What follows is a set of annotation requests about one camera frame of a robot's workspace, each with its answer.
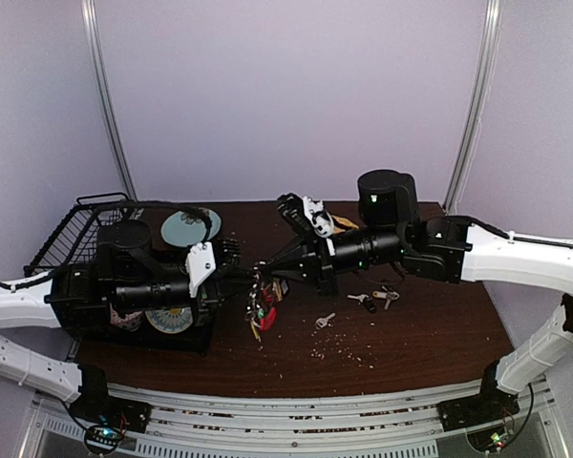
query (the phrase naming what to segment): purple wall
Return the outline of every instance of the purple wall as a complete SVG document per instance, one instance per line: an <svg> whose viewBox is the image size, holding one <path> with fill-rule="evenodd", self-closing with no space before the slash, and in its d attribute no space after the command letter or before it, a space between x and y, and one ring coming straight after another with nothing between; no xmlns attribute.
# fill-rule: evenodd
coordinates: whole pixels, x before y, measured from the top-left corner
<svg viewBox="0 0 573 458"><path fill-rule="evenodd" d="M0 2L0 279L23 275L75 197L115 189L80 1ZM69 344L60 331L10 335L53 356ZM0 458L31 398L0 379Z"/></svg>
<svg viewBox="0 0 573 458"><path fill-rule="evenodd" d="M369 169L442 200L483 0L105 0L123 145L142 198L356 198Z"/></svg>
<svg viewBox="0 0 573 458"><path fill-rule="evenodd" d="M573 1L504 7L492 91L458 212L503 229L573 238ZM487 288L515 344L560 301L541 289ZM549 381L573 439L573 353Z"/></svg>

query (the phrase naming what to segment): white arm segment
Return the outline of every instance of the white arm segment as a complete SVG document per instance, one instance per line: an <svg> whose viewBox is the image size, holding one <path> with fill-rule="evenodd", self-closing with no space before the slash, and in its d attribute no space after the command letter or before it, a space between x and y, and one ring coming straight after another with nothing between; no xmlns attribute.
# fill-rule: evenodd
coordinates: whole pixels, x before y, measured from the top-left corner
<svg viewBox="0 0 573 458"><path fill-rule="evenodd" d="M39 274L28 279L6 281L16 284L47 276ZM0 288L0 329L22 326L61 327L52 307L44 299L51 293L53 281L46 281L30 288L8 291Z"/></svg>
<svg viewBox="0 0 573 458"><path fill-rule="evenodd" d="M573 239L511 235L573 245ZM465 252L462 280L510 281L557 289L573 296L573 249L503 239L477 225L469 228L467 242L473 249Z"/></svg>
<svg viewBox="0 0 573 458"><path fill-rule="evenodd" d="M77 364L62 363L39 355L0 335L0 376L31 386L66 403L76 400L82 385Z"/></svg>
<svg viewBox="0 0 573 458"><path fill-rule="evenodd" d="M543 327L497 367L497 388L518 394L573 349L573 333L562 330L564 307L559 305Z"/></svg>

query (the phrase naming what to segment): black wire basket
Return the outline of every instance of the black wire basket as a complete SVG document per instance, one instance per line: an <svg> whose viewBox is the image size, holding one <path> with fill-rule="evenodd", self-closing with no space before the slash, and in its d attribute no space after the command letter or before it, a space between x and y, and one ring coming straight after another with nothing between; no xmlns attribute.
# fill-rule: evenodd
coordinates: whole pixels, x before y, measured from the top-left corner
<svg viewBox="0 0 573 458"><path fill-rule="evenodd" d="M100 194L78 198L49 238L42 245L30 264L24 267L24 275L31 277L52 271L69 264L93 262L96 258L98 229L126 219L140 219L148 209L163 209L187 212L201 219L206 225L208 239L210 220L197 207L173 202L130 200L124 193ZM197 351L204 354L210 345L214 322L187 329L180 334L168 335L157 331L145 319L136 331L127 331L112 325L86 329L80 333L69 330L75 338L113 344L127 344L147 348Z"/></svg>
<svg viewBox="0 0 573 458"><path fill-rule="evenodd" d="M96 211L101 205L123 201L130 201L124 193L78 198L76 205L57 224L32 262L23 268L24 275L31 277L66 264L88 263L94 260L97 230L100 226L139 217L139 212L113 208L112 205L106 211Z"/></svg>

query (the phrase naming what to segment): key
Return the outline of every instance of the key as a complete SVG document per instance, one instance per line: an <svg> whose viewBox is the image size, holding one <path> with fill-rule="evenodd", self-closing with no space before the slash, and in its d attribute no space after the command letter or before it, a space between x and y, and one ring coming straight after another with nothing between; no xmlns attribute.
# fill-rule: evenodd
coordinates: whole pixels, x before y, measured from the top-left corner
<svg viewBox="0 0 573 458"><path fill-rule="evenodd" d="M396 291L373 291L373 296L377 299L386 299L384 302L384 309L388 310L392 301L399 299L399 293Z"/></svg>
<svg viewBox="0 0 573 458"><path fill-rule="evenodd" d="M370 313L375 313L377 311L377 308L375 308L375 303L373 303L373 299L372 298L366 298L363 300L363 306L365 307L365 309L370 312Z"/></svg>
<svg viewBox="0 0 573 458"><path fill-rule="evenodd" d="M368 299L369 296L367 294L359 294L358 296L354 296L353 294L348 294L347 298L348 299L354 299L354 300L359 301L359 302L363 302L365 299Z"/></svg>
<svg viewBox="0 0 573 458"><path fill-rule="evenodd" d="M322 329L323 327L326 327L327 324L329 324L329 320L331 318L333 318L335 316L334 313L331 313L330 315L326 316L325 318L319 318L318 320L316 320L316 323L314 324L314 326L316 327L316 329Z"/></svg>

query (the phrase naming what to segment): basket handle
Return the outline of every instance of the basket handle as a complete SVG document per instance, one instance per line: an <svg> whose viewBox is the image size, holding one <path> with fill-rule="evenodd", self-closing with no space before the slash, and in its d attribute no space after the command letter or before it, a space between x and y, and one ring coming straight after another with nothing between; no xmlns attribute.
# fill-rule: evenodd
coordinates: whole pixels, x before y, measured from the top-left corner
<svg viewBox="0 0 573 458"><path fill-rule="evenodd" d="M116 198L116 197L120 197L120 198L125 198L125 200L129 200L130 197L125 194L122 191L117 191L115 193L105 193L105 194L93 194L91 196L81 196L80 198L76 199L76 203L78 205L84 205L85 204L85 200L95 200L95 199L101 199L101 198Z"/></svg>

